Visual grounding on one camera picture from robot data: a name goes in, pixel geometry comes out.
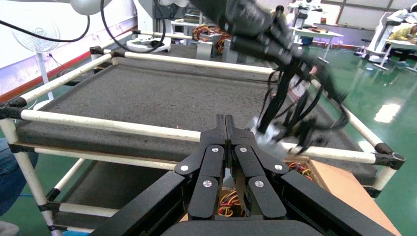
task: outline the red stripe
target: red stripe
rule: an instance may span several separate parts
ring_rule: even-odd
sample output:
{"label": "red stripe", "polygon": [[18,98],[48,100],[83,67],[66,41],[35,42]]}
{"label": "red stripe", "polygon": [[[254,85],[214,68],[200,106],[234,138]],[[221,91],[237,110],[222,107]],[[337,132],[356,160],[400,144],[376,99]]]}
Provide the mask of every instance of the red stripe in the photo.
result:
{"label": "red stripe", "polygon": [[[136,27],[137,26],[134,26],[134,27],[126,30],[125,32],[120,33],[119,35],[122,35],[122,34],[124,34],[126,32],[129,32],[129,31],[133,30]],[[67,63],[64,63],[63,65],[61,65],[61,66],[59,66],[59,67],[57,67],[57,68],[49,71],[48,72],[48,77],[52,77],[52,76],[58,74],[58,72],[72,67],[73,65],[81,62],[82,60],[88,58],[89,56],[90,56],[90,52],[83,53],[82,55],[80,55],[80,56],[78,56],[78,57],[76,57],[76,58],[68,61]],[[32,87],[40,84],[41,82],[42,82],[42,76],[36,77],[33,80],[30,80],[29,82],[26,82],[26,83],[18,86],[17,88],[14,88],[14,89],[6,92],[5,94],[0,95],[0,102],[7,102],[10,99],[14,98],[15,96],[17,96],[17,95],[25,92],[26,90],[31,89]]]}

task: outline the jeans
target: jeans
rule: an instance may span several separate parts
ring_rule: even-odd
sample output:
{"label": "jeans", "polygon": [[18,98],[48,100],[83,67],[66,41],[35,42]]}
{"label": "jeans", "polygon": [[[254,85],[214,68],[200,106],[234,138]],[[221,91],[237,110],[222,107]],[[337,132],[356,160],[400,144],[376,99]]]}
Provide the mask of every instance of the jeans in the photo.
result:
{"label": "jeans", "polygon": [[[29,152],[28,155],[35,168],[38,154]],[[25,177],[7,144],[7,140],[0,138],[0,216],[12,207],[25,184]]]}

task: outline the black cable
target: black cable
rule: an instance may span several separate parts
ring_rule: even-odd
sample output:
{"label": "black cable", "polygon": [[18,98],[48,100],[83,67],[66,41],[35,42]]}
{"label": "black cable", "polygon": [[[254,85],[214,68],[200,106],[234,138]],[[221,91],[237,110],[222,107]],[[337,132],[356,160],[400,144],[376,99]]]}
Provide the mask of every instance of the black cable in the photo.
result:
{"label": "black cable", "polygon": [[161,17],[162,17],[162,37],[161,37],[161,40],[155,45],[155,47],[153,47],[153,48],[151,48],[151,49],[149,49],[149,50],[147,50],[147,51],[144,51],[144,52],[137,52],[137,51],[133,51],[133,50],[130,50],[129,48],[127,48],[127,47],[125,47],[125,46],[123,46],[121,43],[119,43],[117,40],[116,40],[116,38],[112,35],[112,33],[110,32],[110,29],[109,29],[109,27],[107,26],[107,23],[106,23],[106,18],[104,17],[104,0],[100,0],[100,12],[101,12],[101,20],[103,21],[103,24],[104,24],[104,28],[106,29],[106,31],[107,31],[107,33],[109,34],[109,36],[112,38],[112,40],[119,46],[119,47],[121,47],[121,48],[123,48],[123,49],[125,49],[126,51],[128,51],[128,52],[133,52],[133,53],[150,53],[150,52],[153,52],[153,51],[155,51],[157,48],[159,48],[160,46],[162,46],[162,41],[164,41],[164,39],[165,39],[165,32],[166,32],[166,26],[165,26],[165,19],[164,19],[164,17],[163,17],[163,13],[162,13],[162,9],[161,9],[161,6],[160,6],[160,4],[159,4],[159,2],[158,2],[158,0],[153,0],[153,2],[155,3],[155,6],[156,6],[156,8],[158,9],[158,11],[159,11],[159,13],[161,14]]}
{"label": "black cable", "polygon": [[52,58],[52,60],[54,60],[55,61],[55,63],[56,64],[58,64],[58,65],[62,65],[61,63],[59,63],[57,60],[55,60],[55,58],[52,56],[52,54],[48,54],[48,56],[50,57],[50,58]]}
{"label": "black cable", "polygon": [[86,28],[86,30],[84,31],[84,33],[83,33],[80,37],[78,37],[78,38],[74,38],[74,39],[70,39],[70,40],[65,40],[65,39],[56,39],[56,38],[48,38],[48,37],[44,37],[44,36],[38,35],[38,34],[36,34],[36,33],[32,33],[32,32],[30,32],[30,31],[27,31],[26,29],[19,28],[19,27],[17,27],[17,26],[14,26],[14,25],[12,25],[12,24],[9,24],[9,23],[4,22],[4,21],[1,21],[1,20],[0,20],[0,24],[1,24],[1,25],[4,25],[4,26],[7,26],[7,27],[9,27],[9,28],[12,28],[12,29],[14,29],[14,30],[20,31],[20,32],[22,32],[22,33],[29,34],[30,36],[33,36],[33,37],[36,37],[36,38],[43,39],[43,40],[52,41],[52,42],[58,42],[58,43],[72,43],[72,42],[76,42],[76,41],[78,41],[78,40],[80,40],[80,39],[84,38],[84,36],[86,36],[87,32],[88,32],[88,31],[89,31],[89,29],[90,29],[90,16],[87,16],[87,28]]}

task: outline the white pipe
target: white pipe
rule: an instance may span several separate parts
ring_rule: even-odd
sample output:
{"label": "white pipe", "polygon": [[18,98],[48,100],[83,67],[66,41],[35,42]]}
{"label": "white pipe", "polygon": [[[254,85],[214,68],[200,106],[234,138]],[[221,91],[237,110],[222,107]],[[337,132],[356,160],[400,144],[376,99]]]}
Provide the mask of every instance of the white pipe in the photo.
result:
{"label": "white pipe", "polygon": [[[39,69],[40,74],[42,75],[43,84],[47,84],[49,82],[48,80],[48,74],[46,73],[45,69],[45,61],[43,60],[43,54],[42,53],[36,53],[39,59]],[[48,92],[48,99],[53,100],[54,96],[52,95],[52,92]]]}
{"label": "white pipe", "polygon": [[82,232],[82,233],[92,233],[94,230],[93,229],[86,229],[86,228],[79,228],[79,227],[71,227],[68,226],[66,227],[67,231],[73,231],[73,232]]}
{"label": "white pipe", "polygon": [[[4,136],[7,139],[9,144],[14,144],[18,141],[17,133],[16,133],[16,126],[12,119],[0,119],[0,128],[2,129]],[[38,206],[42,206],[47,203],[47,199],[45,193],[43,192],[42,186],[39,182],[38,177],[36,176],[35,169],[31,161],[29,160],[29,156],[27,152],[18,152],[14,154],[16,158],[17,164],[19,165],[20,170],[23,173],[23,176],[26,179],[26,182],[29,185],[30,190],[32,191],[33,197]],[[45,219],[45,222],[48,226],[54,224],[52,220],[52,212],[50,210],[46,210],[42,212],[42,216]],[[61,236],[61,232],[59,230],[54,230],[51,232],[53,236]]]}
{"label": "white pipe", "polygon": [[127,157],[127,156],[115,156],[110,154],[91,154],[88,152],[75,152],[75,151],[62,151],[57,149],[49,149],[49,148],[35,148],[35,152],[43,153],[43,154],[51,154],[51,155],[59,155],[59,156],[68,156],[68,157],[75,157],[75,158],[84,158],[88,160],[95,160],[95,161],[105,161],[105,162],[112,162],[112,163],[119,163],[119,164],[126,164],[126,165],[133,165],[133,166],[143,166],[143,167],[150,167],[156,169],[163,169],[163,170],[174,170],[175,165],[178,162],[174,161],[155,161],[152,159],[147,158],[140,158],[140,157]]}
{"label": "white pipe", "polygon": [[[122,39],[125,39],[125,38],[127,38],[127,37],[129,37],[129,36],[131,36],[133,33],[132,33],[132,31],[129,31],[129,32],[126,32],[126,33],[124,33],[124,34],[121,34],[121,35],[119,35],[119,36],[117,36],[117,37],[115,37],[115,39],[117,40],[117,41],[120,41],[120,40],[122,40]],[[112,45],[112,44],[114,44],[115,43],[115,41],[114,40],[112,40],[112,39],[110,39],[109,41],[107,41],[107,42],[104,42],[104,43],[102,43],[102,44],[99,44],[99,46],[101,47],[101,48],[107,48],[108,46],[110,46],[110,45]]]}
{"label": "white pipe", "polygon": [[9,144],[17,142],[16,126],[12,119],[0,119],[0,127]]}
{"label": "white pipe", "polygon": [[62,179],[55,185],[55,188],[59,191],[62,190],[62,188],[68,183],[68,181],[71,179],[71,177],[80,169],[80,167],[83,165],[85,159],[80,158],[72,167],[69,169],[69,171],[62,177]]}
{"label": "white pipe", "polygon": [[176,57],[161,56],[161,55],[155,55],[155,54],[139,54],[139,53],[126,52],[124,56],[126,58],[173,62],[173,63],[178,63],[178,64],[195,65],[195,66],[208,67],[208,68],[219,68],[219,69],[259,73],[259,74],[264,74],[264,75],[269,75],[271,72],[273,72],[271,68],[266,68],[266,67],[239,65],[239,64],[231,64],[231,63],[208,61],[208,60],[176,58]]}
{"label": "white pipe", "polygon": [[[290,154],[297,154],[301,148],[297,147],[296,144],[281,143],[285,151]],[[350,151],[343,149],[327,148],[327,147],[309,147],[305,152],[302,153],[305,156],[316,156],[321,158],[354,161],[360,163],[375,163],[375,154],[366,153],[360,151]]]}
{"label": "white pipe", "polygon": [[372,187],[376,190],[381,191],[388,183],[388,181],[394,176],[395,172],[397,171],[392,169],[391,167],[384,166],[377,175],[377,178]]}
{"label": "white pipe", "polygon": [[[152,35],[152,36],[157,36],[157,37],[161,37],[162,33],[158,33],[158,32],[152,32],[152,31],[141,31],[142,35]],[[192,36],[187,36],[187,35],[180,35],[180,34],[172,34],[172,33],[166,33],[165,37],[168,38],[177,38],[177,39],[190,39],[192,40],[193,37]]]}
{"label": "white pipe", "polygon": [[198,142],[200,140],[200,132],[182,129],[165,128],[159,126],[135,124],[107,119],[79,117],[66,114],[33,111],[26,109],[23,110],[20,115],[22,119],[32,121],[42,121],[54,124],[66,124],[77,127],[110,130],[116,132],[147,135],[159,138],[185,140],[192,142]]}
{"label": "white pipe", "polygon": [[94,67],[102,64],[103,62],[111,59],[112,56],[110,54],[103,55],[102,57],[91,61],[85,65],[80,66],[79,68],[69,72],[68,74],[65,74],[57,79],[52,80],[51,82],[40,86],[38,88],[35,88],[34,90],[27,92],[23,94],[21,97],[26,100],[27,103],[39,98],[40,96],[46,94],[47,92],[50,92],[59,86],[73,80],[74,78],[82,75],[83,73],[93,69]]}
{"label": "white pipe", "polygon": [[[316,88],[319,88],[321,84],[317,80],[312,80],[311,84],[314,85]],[[373,147],[379,143],[383,143],[383,141],[378,138],[365,124],[363,124],[352,112],[350,112],[345,106],[342,105],[345,109],[346,113],[348,114],[350,123],[355,127],[356,130],[368,141],[372,144]]]}
{"label": "white pipe", "polygon": [[85,205],[79,205],[79,204],[61,203],[60,211],[76,213],[76,214],[84,214],[84,215],[112,217],[119,210],[96,207],[96,206],[93,207],[93,206],[85,206]]}

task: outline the workbench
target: workbench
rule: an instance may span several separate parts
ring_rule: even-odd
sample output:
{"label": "workbench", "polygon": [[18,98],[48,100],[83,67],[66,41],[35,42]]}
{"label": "workbench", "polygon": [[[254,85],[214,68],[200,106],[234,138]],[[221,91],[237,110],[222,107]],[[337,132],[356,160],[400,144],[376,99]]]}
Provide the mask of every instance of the workbench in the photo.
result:
{"label": "workbench", "polygon": [[343,37],[343,35],[338,34],[338,33],[334,33],[334,32],[313,32],[311,30],[308,29],[296,29],[294,27],[290,27],[290,29],[292,29],[294,31],[295,35],[298,36],[304,36],[304,37],[310,37],[310,38],[328,38],[329,42],[328,45],[326,47],[326,51],[325,54],[323,55],[323,57],[318,57],[319,60],[324,61],[325,63],[328,63],[328,61],[326,60],[326,56],[328,54],[328,51],[330,49],[330,45],[331,45],[331,41],[333,40],[334,37]]}

